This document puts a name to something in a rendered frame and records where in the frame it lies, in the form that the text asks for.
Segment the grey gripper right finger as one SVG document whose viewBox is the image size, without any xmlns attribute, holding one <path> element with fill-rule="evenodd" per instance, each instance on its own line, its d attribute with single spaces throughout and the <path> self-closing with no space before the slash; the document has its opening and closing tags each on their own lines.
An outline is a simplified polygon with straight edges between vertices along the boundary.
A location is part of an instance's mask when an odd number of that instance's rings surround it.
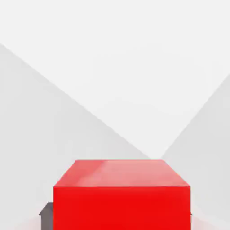
<svg viewBox="0 0 230 230">
<path fill-rule="evenodd" d="M 212 230 L 212 225 L 191 214 L 191 230 Z"/>
</svg>

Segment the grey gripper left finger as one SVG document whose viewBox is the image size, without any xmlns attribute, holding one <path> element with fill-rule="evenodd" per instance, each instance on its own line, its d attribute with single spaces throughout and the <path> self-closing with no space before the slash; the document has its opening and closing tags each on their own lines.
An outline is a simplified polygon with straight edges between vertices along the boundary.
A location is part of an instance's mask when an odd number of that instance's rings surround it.
<svg viewBox="0 0 230 230">
<path fill-rule="evenodd" d="M 53 230 L 53 202 L 48 202 L 38 216 L 28 220 L 22 230 Z"/>
</svg>

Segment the small red cube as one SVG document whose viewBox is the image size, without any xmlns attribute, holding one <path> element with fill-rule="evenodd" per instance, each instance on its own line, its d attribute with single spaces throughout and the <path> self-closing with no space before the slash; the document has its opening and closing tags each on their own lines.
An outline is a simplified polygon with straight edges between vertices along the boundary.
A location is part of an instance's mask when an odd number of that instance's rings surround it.
<svg viewBox="0 0 230 230">
<path fill-rule="evenodd" d="M 191 230 L 190 185 L 163 160 L 77 160 L 53 188 L 53 230 Z"/>
</svg>

